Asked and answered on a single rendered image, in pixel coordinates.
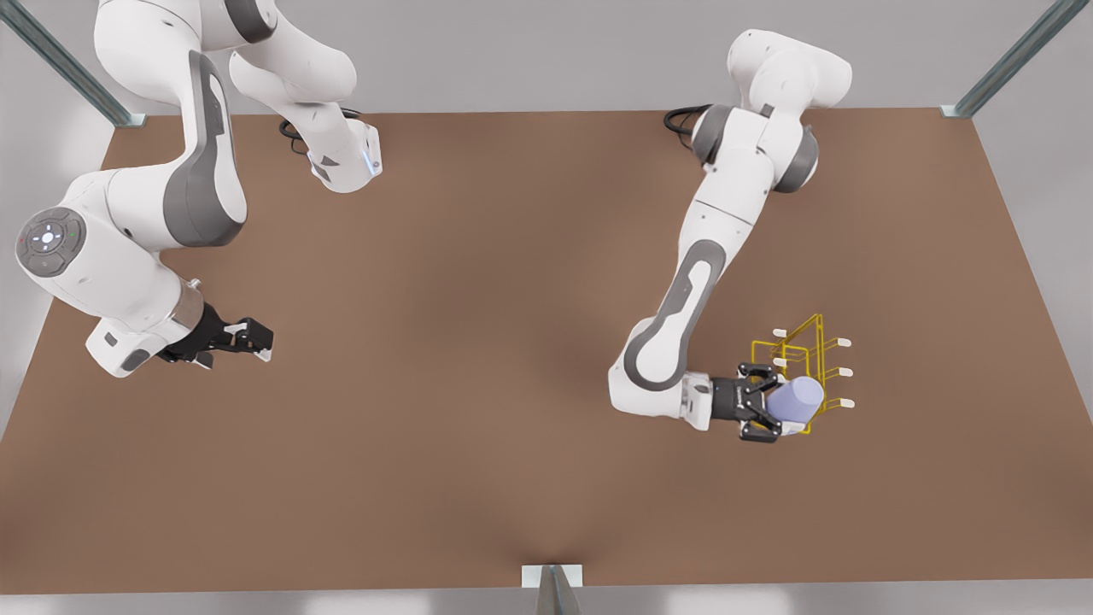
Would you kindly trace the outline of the lavender cup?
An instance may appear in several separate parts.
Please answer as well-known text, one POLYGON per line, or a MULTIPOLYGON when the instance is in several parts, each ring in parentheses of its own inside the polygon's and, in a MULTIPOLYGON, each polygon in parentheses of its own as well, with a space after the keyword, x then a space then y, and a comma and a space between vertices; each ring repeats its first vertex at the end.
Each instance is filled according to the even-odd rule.
POLYGON ((788 436, 804 431, 824 401, 823 386, 815 378, 803 375, 769 390, 765 397, 765 409, 769 416, 780 421, 781 436, 788 436))

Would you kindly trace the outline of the silver frame post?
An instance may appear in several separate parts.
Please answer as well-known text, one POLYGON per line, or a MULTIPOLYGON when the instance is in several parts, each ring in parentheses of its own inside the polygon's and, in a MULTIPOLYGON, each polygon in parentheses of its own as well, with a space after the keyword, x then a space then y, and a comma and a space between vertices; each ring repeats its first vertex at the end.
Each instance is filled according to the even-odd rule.
POLYGON ((584 615, 574 591, 580 587, 579 564, 522 565, 522 588, 536 590, 534 615, 584 615))
POLYGON ((68 85, 75 88, 114 127, 137 128, 145 125, 146 115, 129 113, 19 0, 0 0, 0 21, 15 32, 31 50, 38 54, 55 73, 62 76, 68 85))
POLYGON ((1089 4, 1090 0, 1054 0, 1053 4, 1023 32, 1021 38, 1018 38, 1014 45, 995 62, 991 70, 988 70, 961 97, 961 100, 940 106, 942 117, 973 118, 1089 4))

